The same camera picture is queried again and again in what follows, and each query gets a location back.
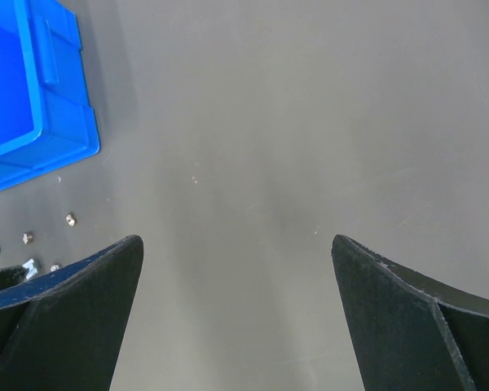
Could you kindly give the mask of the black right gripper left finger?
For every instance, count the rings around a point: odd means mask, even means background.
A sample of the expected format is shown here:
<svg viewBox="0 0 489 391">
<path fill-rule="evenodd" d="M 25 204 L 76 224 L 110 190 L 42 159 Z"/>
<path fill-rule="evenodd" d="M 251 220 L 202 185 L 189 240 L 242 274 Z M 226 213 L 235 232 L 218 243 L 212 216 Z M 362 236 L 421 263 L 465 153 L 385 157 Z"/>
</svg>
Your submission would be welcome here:
<svg viewBox="0 0 489 391">
<path fill-rule="evenodd" d="M 0 269 L 0 390 L 108 390 L 142 265 L 129 235 L 33 279 Z"/>
</svg>

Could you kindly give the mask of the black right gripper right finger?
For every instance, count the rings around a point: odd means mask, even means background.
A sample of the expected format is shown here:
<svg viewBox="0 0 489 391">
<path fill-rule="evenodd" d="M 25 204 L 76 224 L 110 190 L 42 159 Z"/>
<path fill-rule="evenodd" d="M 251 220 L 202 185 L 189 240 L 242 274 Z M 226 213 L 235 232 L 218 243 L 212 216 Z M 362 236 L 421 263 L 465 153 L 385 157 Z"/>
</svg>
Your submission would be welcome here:
<svg viewBox="0 0 489 391">
<path fill-rule="evenodd" d="M 331 256 L 366 390 L 489 390 L 489 300 L 345 236 Z"/>
</svg>

